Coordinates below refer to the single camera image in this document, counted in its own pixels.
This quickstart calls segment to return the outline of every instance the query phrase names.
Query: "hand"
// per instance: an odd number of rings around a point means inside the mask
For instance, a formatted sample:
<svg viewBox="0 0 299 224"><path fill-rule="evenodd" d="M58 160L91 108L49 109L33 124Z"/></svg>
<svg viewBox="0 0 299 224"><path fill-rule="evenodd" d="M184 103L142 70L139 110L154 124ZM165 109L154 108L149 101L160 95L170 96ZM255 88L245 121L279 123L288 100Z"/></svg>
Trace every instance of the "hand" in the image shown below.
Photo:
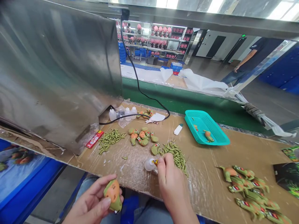
<svg viewBox="0 0 299 224"><path fill-rule="evenodd" d="M235 67L235 69L234 69L234 73L237 73L237 70L239 69L239 67L237 66L237 67Z"/></svg>
<svg viewBox="0 0 299 224"><path fill-rule="evenodd" d="M158 161L159 188L174 223L199 223L191 203L185 174L175 166L173 155L166 153Z"/></svg>
<svg viewBox="0 0 299 224"><path fill-rule="evenodd" d="M100 223L101 220L106 217L109 212L111 199L103 198L104 189L107 184L116 179L116 174L101 177L91 185L91 187L76 201L68 215L63 221L63 224L92 224ZM121 202L124 201L124 197L121 195L122 190L119 191Z"/></svg>

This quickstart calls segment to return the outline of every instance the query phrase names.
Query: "blue jeans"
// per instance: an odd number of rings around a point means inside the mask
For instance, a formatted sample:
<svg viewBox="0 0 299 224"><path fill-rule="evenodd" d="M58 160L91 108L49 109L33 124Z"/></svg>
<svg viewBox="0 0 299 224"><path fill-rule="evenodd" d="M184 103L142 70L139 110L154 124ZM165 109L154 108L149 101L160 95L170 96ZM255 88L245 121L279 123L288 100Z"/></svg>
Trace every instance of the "blue jeans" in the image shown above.
<svg viewBox="0 0 299 224"><path fill-rule="evenodd" d="M87 177L78 191L76 201L78 198L98 179L97 176ZM146 207L137 208L134 211L134 224L173 224L172 218L167 211L163 202L151 199ZM121 213L117 215L110 213L107 217L102 219L101 224L120 224Z"/></svg>
<svg viewBox="0 0 299 224"><path fill-rule="evenodd" d="M249 72L251 71L242 71L240 69L237 70L235 73L234 71L230 72L227 76L225 76L221 82L224 82L225 84L229 84L236 80L233 86L237 85L242 78L244 78Z"/></svg>

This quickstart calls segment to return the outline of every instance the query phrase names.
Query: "teal plastic basket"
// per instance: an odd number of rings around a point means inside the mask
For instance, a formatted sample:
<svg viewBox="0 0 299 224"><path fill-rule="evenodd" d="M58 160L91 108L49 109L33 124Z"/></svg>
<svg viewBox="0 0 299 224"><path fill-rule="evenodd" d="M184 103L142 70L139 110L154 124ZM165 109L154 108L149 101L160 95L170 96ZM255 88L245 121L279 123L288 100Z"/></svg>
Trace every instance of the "teal plastic basket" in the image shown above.
<svg viewBox="0 0 299 224"><path fill-rule="evenodd" d="M190 128L193 137L199 144L205 145L229 145L230 140L226 134L221 130L218 124L211 118L211 116L202 110L186 110L185 120ZM210 131L214 142L207 142L205 132Z"/></svg>

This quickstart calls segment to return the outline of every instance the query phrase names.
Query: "white plastic bottle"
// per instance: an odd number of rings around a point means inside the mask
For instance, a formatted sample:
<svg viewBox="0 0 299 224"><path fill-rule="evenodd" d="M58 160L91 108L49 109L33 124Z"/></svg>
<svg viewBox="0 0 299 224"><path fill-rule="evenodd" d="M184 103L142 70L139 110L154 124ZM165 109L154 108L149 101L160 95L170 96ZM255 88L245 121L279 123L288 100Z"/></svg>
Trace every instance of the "white plastic bottle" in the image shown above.
<svg viewBox="0 0 299 224"><path fill-rule="evenodd" d="M148 158L144 163L144 168L147 171L152 171L156 167L154 161L155 160L153 158Z"/></svg>
<svg viewBox="0 0 299 224"><path fill-rule="evenodd" d="M110 109L109 118L110 118L111 121L116 119L116 112L114 111L114 109Z"/></svg>
<svg viewBox="0 0 299 224"><path fill-rule="evenodd" d="M125 116L126 115L130 115L131 114L131 111L130 109L127 107L126 110L125 110ZM131 120L131 117L125 117L126 121L130 121Z"/></svg>
<svg viewBox="0 0 299 224"><path fill-rule="evenodd" d="M137 114L136 107L132 107L131 114Z"/></svg>

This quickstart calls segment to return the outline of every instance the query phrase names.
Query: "gray floor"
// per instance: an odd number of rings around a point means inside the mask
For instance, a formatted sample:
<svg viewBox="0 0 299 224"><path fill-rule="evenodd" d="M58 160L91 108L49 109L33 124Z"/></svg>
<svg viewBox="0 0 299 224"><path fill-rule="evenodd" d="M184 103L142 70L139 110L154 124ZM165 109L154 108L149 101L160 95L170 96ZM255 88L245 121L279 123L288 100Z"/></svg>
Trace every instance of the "gray floor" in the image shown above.
<svg viewBox="0 0 299 224"><path fill-rule="evenodd" d="M195 74L220 81L234 67L207 58L190 57L184 68L190 68ZM157 66L166 65L159 61ZM261 109L270 119L281 125L299 119L299 96L263 83L257 79L246 86L241 93L245 98ZM51 187L32 216L54 223L64 208L73 190L83 175L83 171L68 166Z"/></svg>

